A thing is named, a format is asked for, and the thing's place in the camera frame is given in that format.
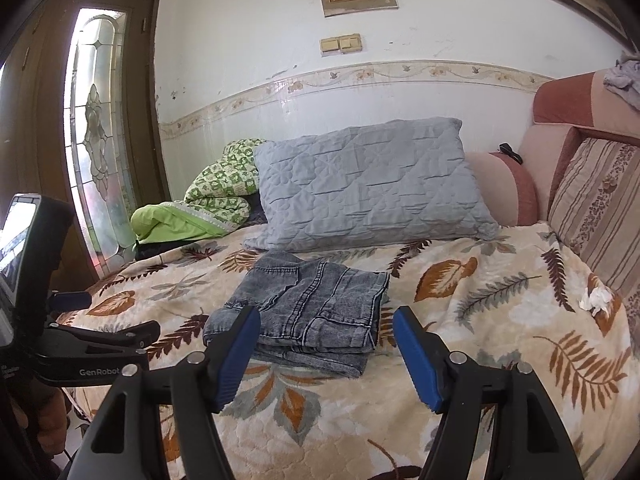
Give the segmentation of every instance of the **green quilt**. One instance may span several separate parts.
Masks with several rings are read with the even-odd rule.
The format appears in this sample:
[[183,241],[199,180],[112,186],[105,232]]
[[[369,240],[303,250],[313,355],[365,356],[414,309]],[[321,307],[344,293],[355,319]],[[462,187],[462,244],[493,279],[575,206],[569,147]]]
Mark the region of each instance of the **green quilt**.
[[258,191],[254,147],[263,142],[230,142],[222,157],[196,177],[183,200],[137,209],[131,227],[139,243],[217,238],[238,229],[251,212],[242,196]]

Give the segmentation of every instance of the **stained glass window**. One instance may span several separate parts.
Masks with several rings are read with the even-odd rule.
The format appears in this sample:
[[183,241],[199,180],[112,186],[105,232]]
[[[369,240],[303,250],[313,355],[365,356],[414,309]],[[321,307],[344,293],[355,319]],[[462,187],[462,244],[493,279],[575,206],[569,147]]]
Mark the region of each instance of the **stained glass window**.
[[65,155],[84,240],[99,276],[133,259],[136,209],[122,117],[124,12],[81,9],[66,67]]

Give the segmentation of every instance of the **silver bolt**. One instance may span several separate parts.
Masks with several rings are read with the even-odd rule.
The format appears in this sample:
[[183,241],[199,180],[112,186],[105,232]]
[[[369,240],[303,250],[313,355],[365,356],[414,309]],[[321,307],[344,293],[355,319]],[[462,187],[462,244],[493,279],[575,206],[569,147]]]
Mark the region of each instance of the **silver bolt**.
[[451,352],[449,354],[449,359],[453,364],[461,365],[466,363],[466,354],[463,352]]
[[530,374],[533,371],[533,367],[524,361],[520,361],[518,363],[518,371],[521,374]]
[[122,367],[122,374],[125,377],[131,377],[131,376],[134,376],[137,373],[138,373],[138,365],[135,365],[135,364],[132,363],[132,364],[129,364],[129,365],[126,365],[126,366]]
[[197,365],[204,361],[204,357],[204,352],[191,352],[187,356],[187,362],[192,365]]

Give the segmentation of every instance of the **crumpled tissue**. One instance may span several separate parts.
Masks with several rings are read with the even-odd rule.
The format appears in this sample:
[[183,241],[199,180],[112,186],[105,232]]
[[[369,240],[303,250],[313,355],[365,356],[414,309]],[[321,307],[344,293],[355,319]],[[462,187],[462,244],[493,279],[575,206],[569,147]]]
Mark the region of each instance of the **crumpled tissue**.
[[609,303],[613,300],[613,294],[606,287],[599,285],[591,291],[584,291],[582,299],[578,306],[581,309],[591,312],[593,317],[596,316],[599,311],[604,310],[607,317],[609,317]]

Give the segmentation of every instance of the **floral wall border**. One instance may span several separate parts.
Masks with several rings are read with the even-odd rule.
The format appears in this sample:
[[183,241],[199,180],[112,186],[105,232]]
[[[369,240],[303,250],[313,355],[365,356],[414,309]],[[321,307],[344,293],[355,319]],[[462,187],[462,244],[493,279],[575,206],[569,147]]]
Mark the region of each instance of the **floral wall border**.
[[271,102],[336,88],[395,82],[463,82],[535,93],[552,78],[513,68],[463,61],[385,61],[328,68],[272,81],[232,95],[173,123],[160,124],[162,140],[175,139],[231,115]]

